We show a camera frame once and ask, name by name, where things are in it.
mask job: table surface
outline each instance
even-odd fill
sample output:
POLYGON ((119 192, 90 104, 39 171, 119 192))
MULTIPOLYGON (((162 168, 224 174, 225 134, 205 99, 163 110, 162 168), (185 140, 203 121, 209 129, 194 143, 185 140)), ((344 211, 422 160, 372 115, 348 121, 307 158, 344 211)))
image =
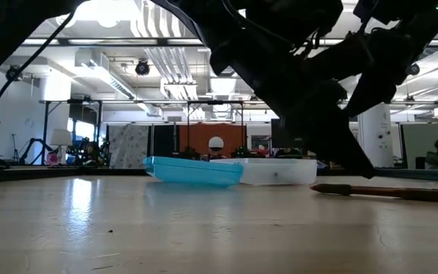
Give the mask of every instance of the table surface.
MULTIPOLYGON (((438 188, 389 178, 319 183, 438 188)), ((4 182, 0 273, 438 274, 438 203, 150 177, 4 182)))

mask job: gray wall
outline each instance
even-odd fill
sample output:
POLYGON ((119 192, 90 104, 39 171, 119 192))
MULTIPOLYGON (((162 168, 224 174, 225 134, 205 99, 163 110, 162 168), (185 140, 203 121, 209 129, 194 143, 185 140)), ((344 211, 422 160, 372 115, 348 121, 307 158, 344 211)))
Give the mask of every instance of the gray wall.
POLYGON ((438 139, 438 123, 406 124, 403 126, 405 149, 409 169, 415 169, 415 158, 425 157, 428 151, 436 151, 433 143, 438 139))
MULTIPOLYGON (((0 89, 5 82, 5 75, 0 72, 0 89)), ((17 150, 21 150, 30 138, 42 135, 45 105, 39 103, 40 98, 40 89, 32 89, 30 84, 23 81, 12 83, 1 97, 1 158, 12 159, 13 157, 14 145, 11 134, 16 135, 15 143, 17 150)), ((34 155, 37 155, 39 151, 41 151, 41 145, 35 145, 34 148, 31 148, 27 160, 32 161, 34 155)))

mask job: white pipe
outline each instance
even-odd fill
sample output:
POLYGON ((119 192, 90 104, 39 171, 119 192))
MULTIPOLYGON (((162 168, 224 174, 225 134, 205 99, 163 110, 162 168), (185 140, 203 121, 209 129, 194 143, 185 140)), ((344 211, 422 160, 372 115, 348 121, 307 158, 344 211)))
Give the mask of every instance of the white pipe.
MULTIPOLYGON (((156 13, 156 5, 153 2, 148 1, 148 22, 147 27, 151 36, 159 37, 157 32, 157 28, 155 25, 155 13, 156 13)), ((164 48, 157 49, 158 56, 161 58, 161 63, 164 64, 164 70, 172 77, 173 82, 179 82, 179 76, 177 75, 175 68, 173 67, 172 60, 167 56, 167 51, 164 48)))
MULTIPOLYGON (((130 31, 133 33, 133 36, 135 36, 135 37, 141 37, 141 33, 138 29, 138 25, 139 25, 138 21, 131 21, 130 22, 130 31)), ((158 62, 155 54, 153 52, 151 52, 151 49, 145 48, 144 52, 146 53, 148 58, 151 59, 151 61, 153 62, 153 64, 157 68, 158 72, 160 73, 160 75, 163 78, 165 78, 167 80, 167 82, 169 82, 169 83, 173 82, 173 79, 171 77, 167 77, 166 72, 163 70, 163 67, 158 62)))
MULTIPOLYGON (((170 32, 168 31, 168 14, 170 14, 167 10, 165 10, 164 8, 160 9, 160 22, 159 22, 159 26, 160 26, 160 32, 162 34, 162 36, 164 37, 171 37, 170 36, 170 32)), ((165 55, 169 58, 169 59, 173 59, 173 61, 176 63, 176 66, 178 67, 179 71, 180 71, 180 76, 179 79, 176 80, 177 83, 186 83, 187 79, 186 79, 186 75, 185 72, 182 68, 182 64, 179 62, 178 56, 176 55, 176 49, 165 49, 165 55)))
POLYGON ((192 77, 192 73, 190 73, 190 67, 189 67, 189 63, 187 62, 185 49, 180 48, 179 52, 180 52, 180 54, 179 54, 180 62, 183 64, 183 67, 185 68, 187 82, 192 84, 194 82, 194 79, 192 77))

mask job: red object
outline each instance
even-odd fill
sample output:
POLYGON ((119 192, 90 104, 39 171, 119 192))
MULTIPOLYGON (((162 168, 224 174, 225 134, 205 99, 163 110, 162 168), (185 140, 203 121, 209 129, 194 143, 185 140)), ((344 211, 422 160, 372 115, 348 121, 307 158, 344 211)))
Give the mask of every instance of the red object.
POLYGON ((56 153, 48 153, 46 156, 46 162, 48 165, 54 166, 59 164, 59 156, 56 153))
MULTIPOLYGON (((231 153, 243 145, 241 138, 241 126, 228 124, 195 124, 190 125, 190 146, 195 148, 200 155, 209 153, 209 140, 212 137, 221 137, 224 147, 219 152, 221 155, 230 157, 231 153)), ((187 126, 180 126, 180 151, 187 146, 187 126)))

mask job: security camera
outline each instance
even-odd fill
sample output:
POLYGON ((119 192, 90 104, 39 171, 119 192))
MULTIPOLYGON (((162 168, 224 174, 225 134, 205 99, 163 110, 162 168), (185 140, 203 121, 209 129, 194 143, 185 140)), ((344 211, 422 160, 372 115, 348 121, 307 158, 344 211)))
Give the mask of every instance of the security camera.
POLYGON ((140 59, 136 65, 135 72, 137 75, 145 76, 150 73, 150 66, 147 59, 140 59))
POLYGON ((420 67, 417 64, 413 64, 407 67, 406 73, 408 75, 417 75, 420 73, 420 67))
POLYGON ((15 75, 20 71, 19 65, 10 65, 9 70, 6 72, 6 80, 10 81, 13 79, 13 81, 21 81, 23 80, 23 75, 19 74, 15 77, 15 75))

